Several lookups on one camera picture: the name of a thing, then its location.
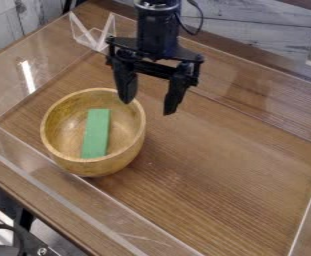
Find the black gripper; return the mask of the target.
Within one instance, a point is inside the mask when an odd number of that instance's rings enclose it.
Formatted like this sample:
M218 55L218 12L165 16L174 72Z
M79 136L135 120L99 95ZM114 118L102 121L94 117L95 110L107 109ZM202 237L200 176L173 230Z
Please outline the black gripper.
M202 24L192 31L181 18L181 2L135 2L138 13L137 37L111 36L107 64L114 69L118 95L129 104L138 92L138 74L170 81L163 114L177 112L186 91L198 84L204 57L179 44L179 28L190 35L201 32Z

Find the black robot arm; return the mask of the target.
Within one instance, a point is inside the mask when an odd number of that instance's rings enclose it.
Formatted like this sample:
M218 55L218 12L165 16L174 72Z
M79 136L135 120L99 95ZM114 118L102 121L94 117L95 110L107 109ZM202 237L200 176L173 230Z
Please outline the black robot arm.
M138 12L137 37L106 39L109 55L106 63L114 71L118 95L129 104L138 92L138 74L169 80L163 114L177 112L187 89L200 82L201 65L205 58L179 44L179 28L190 35L201 32L185 26L182 0L134 0Z

